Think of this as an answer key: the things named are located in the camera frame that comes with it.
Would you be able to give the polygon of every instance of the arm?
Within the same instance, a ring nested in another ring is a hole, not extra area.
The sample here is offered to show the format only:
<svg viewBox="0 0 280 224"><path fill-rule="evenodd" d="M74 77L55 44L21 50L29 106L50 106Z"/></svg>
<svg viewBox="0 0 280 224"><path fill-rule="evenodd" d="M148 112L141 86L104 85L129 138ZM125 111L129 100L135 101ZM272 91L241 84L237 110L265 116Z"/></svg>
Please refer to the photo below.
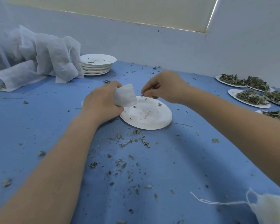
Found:
<svg viewBox="0 0 280 224"><path fill-rule="evenodd" d="M159 73L141 93L186 105L197 112L280 186L279 120L190 86L176 72Z"/></svg>
<svg viewBox="0 0 280 224"><path fill-rule="evenodd" d="M113 81L85 98L81 114L1 208L0 224L70 223L93 135L100 124L123 111L113 103L120 86Z"/></svg>

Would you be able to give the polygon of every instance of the pile of dried leaves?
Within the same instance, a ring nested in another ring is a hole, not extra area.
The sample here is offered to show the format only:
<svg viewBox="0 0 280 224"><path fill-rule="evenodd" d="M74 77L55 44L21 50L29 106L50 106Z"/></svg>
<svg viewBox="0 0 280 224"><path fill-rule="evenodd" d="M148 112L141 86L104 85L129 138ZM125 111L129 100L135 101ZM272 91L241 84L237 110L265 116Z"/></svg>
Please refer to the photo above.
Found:
<svg viewBox="0 0 280 224"><path fill-rule="evenodd" d="M280 110L278 111L271 111L271 112L263 112L264 115L272 117L274 119L280 120Z"/></svg>
<svg viewBox="0 0 280 224"><path fill-rule="evenodd" d="M235 86L245 86L246 82L244 80L239 80L237 78L237 75L226 75L226 74L222 74L222 76L220 77L220 80L222 82L231 84L231 85L235 85Z"/></svg>
<svg viewBox="0 0 280 224"><path fill-rule="evenodd" d="M240 92L236 97L253 105L267 105L269 103L266 96L259 96L256 91L252 89Z"/></svg>
<svg viewBox="0 0 280 224"><path fill-rule="evenodd" d="M280 105L280 92L279 91L274 91L274 92L265 92L264 96L267 97L268 100L277 103Z"/></svg>
<svg viewBox="0 0 280 224"><path fill-rule="evenodd" d="M270 90L270 87L268 86L267 82L263 81L258 77L248 76L248 79L245 79L245 83L246 85L258 90L264 90L264 91Z"/></svg>

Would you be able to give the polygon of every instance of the white string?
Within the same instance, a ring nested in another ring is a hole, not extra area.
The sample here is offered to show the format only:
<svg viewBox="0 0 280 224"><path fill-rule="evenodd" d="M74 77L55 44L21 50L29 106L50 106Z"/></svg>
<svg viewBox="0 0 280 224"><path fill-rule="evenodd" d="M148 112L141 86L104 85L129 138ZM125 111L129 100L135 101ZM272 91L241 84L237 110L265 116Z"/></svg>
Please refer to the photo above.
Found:
<svg viewBox="0 0 280 224"><path fill-rule="evenodd" d="M250 190L246 193L246 198L248 199L248 193L251 192L252 189L250 188ZM246 202L246 201L235 201L235 202L229 202L229 203L220 203L220 202L213 202L213 201L208 201L208 200L204 200L204 199L199 199L197 196L194 195L194 193L192 193L190 191L190 193L200 202L202 203L206 203L206 204L216 204L216 205L236 205L236 204L248 204L250 205L250 202Z"/></svg>

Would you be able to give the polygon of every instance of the person's left hand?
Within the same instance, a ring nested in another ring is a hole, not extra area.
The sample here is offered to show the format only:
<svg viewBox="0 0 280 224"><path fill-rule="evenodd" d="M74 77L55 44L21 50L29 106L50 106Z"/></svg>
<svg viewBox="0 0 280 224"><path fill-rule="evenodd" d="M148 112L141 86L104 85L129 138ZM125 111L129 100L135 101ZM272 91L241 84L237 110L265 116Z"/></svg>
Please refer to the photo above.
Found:
<svg viewBox="0 0 280 224"><path fill-rule="evenodd" d="M114 105L113 94L122 85L117 81L95 88L85 97L81 116L93 119L98 126L123 112L123 107Z"/></svg>

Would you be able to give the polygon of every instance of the hand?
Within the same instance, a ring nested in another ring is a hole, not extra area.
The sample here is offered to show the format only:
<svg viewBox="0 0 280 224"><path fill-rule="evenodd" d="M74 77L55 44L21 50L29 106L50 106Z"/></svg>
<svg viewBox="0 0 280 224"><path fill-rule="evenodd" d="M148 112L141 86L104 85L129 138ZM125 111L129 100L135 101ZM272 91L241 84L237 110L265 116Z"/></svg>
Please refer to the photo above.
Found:
<svg viewBox="0 0 280 224"><path fill-rule="evenodd" d="M92 118L98 126L123 112L123 107L114 105L113 94L122 85L117 81L95 88L85 97L81 116Z"/></svg>
<svg viewBox="0 0 280 224"><path fill-rule="evenodd" d="M188 85L175 71L162 71L142 88L145 97L161 97L170 103L181 103Z"/></svg>

